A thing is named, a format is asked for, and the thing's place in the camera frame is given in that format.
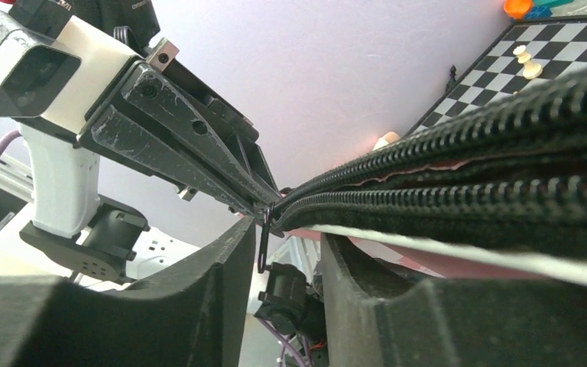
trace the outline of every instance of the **zipper pull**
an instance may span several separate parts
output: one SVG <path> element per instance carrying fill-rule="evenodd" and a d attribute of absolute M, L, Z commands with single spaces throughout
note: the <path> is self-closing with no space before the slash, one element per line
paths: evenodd
<path fill-rule="evenodd" d="M 267 252 L 269 248 L 269 232 L 271 231 L 271 213 L 274 204 L 264 208 L 264 224 L 262 225 L 262 234 L 260 237 L 260 247 L 258 248 L 258 273 L 262 274 L 267 268 Z"/>

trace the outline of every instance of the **black and white checkered board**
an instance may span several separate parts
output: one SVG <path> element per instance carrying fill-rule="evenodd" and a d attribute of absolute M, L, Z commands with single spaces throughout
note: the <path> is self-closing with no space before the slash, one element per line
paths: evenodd
<path fill-rule="evenodd" d="M 525 45 L 533 60 L 543 66 L 538 78 L 522 77 L 523 67 L 513 55 L 514 48 L 520 45 Z M 449 94 L 433 105 L 409 134 L 586 67 L 587 17 L 515 23 L 462 74 Z"/>

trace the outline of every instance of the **zipper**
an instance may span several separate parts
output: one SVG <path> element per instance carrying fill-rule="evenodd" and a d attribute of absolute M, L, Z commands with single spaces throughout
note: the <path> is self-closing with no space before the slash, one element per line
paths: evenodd
<path fill-rule="evenodd" d="M 587 258 L 587 70 L 343 164 L 269 217 Z"/>

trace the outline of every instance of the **white chess piece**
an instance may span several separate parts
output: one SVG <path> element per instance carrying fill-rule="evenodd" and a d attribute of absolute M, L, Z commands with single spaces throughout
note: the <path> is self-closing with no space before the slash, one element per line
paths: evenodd
<path fill-rule="evenodd" d="M 525 46 L 516 47 L 514 55 L 518 58 L 518 63 L 523 64 L 523 78 L 532 80 L 543 72 L 543 67 L 532 61 L 532 55 L 526 52 Z"/>

